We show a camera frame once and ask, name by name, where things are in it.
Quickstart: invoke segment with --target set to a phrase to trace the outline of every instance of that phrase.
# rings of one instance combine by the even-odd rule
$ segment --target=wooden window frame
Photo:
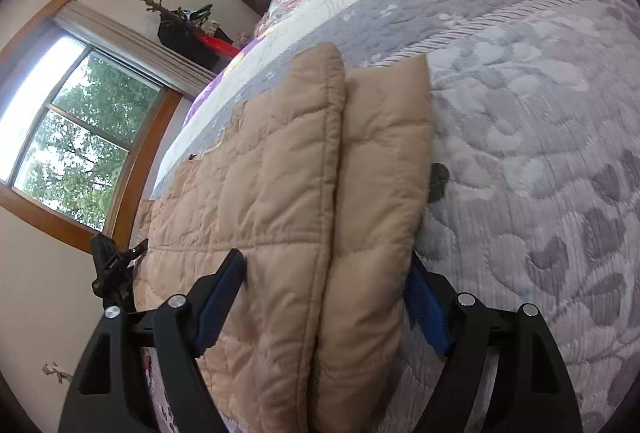
[[[60,29],[52,17],[71,0],[52,0],[39,10],[0,49],[0,113],[15,93],[15,85],[26,77],[33,65],[48,50]],[[148,173],[156,157],[160,142],[182,95],[176,90],[161,87],[156,100],[138,130],[136,139],[123,165],[111,196],[103,233],[111,236],[118,247],[129,247],[134,220]],[[30,198],[20,190],[0,180],[0,206],[47,235],[71,247],[91,253],[90,239],[97,231],[76,222]]]

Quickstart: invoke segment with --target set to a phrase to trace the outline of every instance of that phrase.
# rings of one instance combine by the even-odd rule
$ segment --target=glass
[[[31,141],[15,187],[100,230],[126,158],[121,148],[48,112]]]
[[[158,88],[91,52],[69,76],[53,104],[132,144],[158,92]]]
[[[84,45],[64,36],[40,58],[0,119],[0,179],[11,175],[29,127],[53,87],[82,54]]]

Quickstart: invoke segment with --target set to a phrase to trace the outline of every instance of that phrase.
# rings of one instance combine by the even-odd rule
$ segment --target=folded garment
[[[431,132],[424,57],[346,71],[320,44],[141,204],[138,309],[188,292],[232,247],[247,259],[199,360],[223,414],[255,433],[346,433],[370,416],[399,345]]]

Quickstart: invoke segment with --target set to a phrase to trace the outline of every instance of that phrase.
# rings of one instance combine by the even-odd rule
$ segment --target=striped trim
[[[431,36],[421,42],[414,43],[399,52],[372,63],[370,66],[387,67],[402,59],[420,54],[427,54],[434,50],[441,49],[451,45],[457,40],[473,36],[484,29],[497,25],[498,23],[513,22],[514,20],[521,20],[527,16],[540,12],[541,10],[552,9],[554,7],[572,6],[588,1],[590,0],[527,0],[513,6],[478,16],[470,22],[463,23],[454,29],[440,32],[436,36]]]

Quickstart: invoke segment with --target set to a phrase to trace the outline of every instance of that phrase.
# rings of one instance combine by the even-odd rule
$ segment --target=blue gripper pad
[[[242,254],[236,255],[220,274],[220,280],[211,291],[209,299],[198,316],[198,336],[194,346],[201,355],[206,349],[216,344],[226,316],[244,282],[245,274],[246,261]]]
[[[453,342],[447,331],[447,316],[422,272],[414,264],[415,261],[420,260],[415,256],[412,259],[404,286],[404,304],[409,314],[418,321],[427,343],[441,355],[448,355]]]

